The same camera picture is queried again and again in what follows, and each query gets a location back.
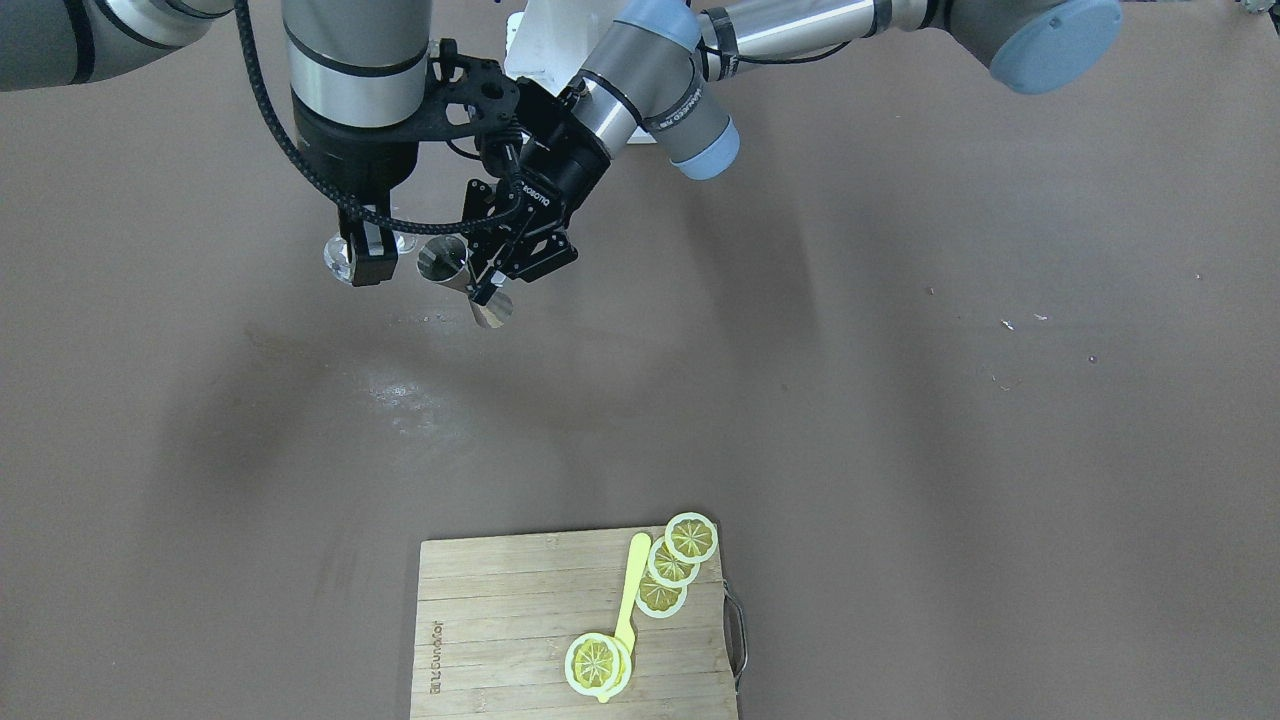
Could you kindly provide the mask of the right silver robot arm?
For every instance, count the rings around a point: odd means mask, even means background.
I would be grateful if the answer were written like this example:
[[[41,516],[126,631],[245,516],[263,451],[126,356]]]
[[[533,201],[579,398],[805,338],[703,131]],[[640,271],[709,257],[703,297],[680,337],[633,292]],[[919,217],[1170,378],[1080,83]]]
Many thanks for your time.
[[[285,1],[282,23],[294,132],[265,82],[247,1],[5,1],[6,92],[116,78],[193,45],[232,17],[250,91],[294,169],[338,211],[325,256],[353,287],[389,281],[404,223],[393,188],[415,169],[419,145],[394,131],[428,91],[429,1]]]

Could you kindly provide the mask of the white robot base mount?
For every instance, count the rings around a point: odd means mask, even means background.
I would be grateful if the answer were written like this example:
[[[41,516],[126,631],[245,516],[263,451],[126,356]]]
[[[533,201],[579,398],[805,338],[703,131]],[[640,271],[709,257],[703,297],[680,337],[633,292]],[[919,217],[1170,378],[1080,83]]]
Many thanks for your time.
[[[621,1],[530,1],[511,36],[506,73],[518,81],[517,117],[544,145],[577,122],[611,160],[652,106],[668,41],[618,22]]]

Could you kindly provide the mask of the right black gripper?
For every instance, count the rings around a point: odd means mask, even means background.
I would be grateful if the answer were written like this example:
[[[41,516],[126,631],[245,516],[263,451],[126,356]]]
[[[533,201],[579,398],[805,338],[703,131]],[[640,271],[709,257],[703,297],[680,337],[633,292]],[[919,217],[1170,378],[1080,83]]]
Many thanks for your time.
[[[296,129],[302,159],[321,179],[364,206],[401,217],[401,208],[390,206],[390,193],[413,173],[419,160],[416,142],[393,142],[383,138],[379,131],[343,126],[311,110],[296,113]],[[396,274],[397,252],[419,251],[416,234],[390,231],[347,210],[339,210],[338,218],[338,233],[349,242],[357,261],[357,281],[364,279],[364,264],[372,261],[374,243],[385,263],[383,270],[390,270],[385,281]]]

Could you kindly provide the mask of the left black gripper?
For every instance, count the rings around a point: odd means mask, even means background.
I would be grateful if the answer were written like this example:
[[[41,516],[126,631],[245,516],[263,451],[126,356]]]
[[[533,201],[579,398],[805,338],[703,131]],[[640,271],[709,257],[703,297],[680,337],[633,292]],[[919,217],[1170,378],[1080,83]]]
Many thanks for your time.
[[[465,220],[489,222],[513,213],[463,232],[476,278],[472,291],[507,281],[534,282],[576,261],[579,251],[564,231],[611,165],[602,141],[572,113],[575,100],[550,94],[532,79],[515,85],[515,117],[527,136],[518,155],[524,182],[468,182]],[[521,236],[543,232],[548,233]]]

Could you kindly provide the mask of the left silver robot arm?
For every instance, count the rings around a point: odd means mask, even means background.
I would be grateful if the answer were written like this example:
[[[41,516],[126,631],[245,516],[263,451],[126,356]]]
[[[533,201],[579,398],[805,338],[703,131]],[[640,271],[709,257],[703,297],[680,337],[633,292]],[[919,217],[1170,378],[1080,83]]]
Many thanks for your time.
[[[1123,24],[1116,1],[532,1],[509,44],[517,79],[521,183],[467,217],[527,206],[466,233],[466,286],[488,304],[508,281],[531,282],[576,259],[566,231],[611,163],[649,136],[692,181],[724,172],[740,133],[714,82],[755,67],[820,61],[888,29],[941,29],[1014,92],[1055,91],[1085,73]]]

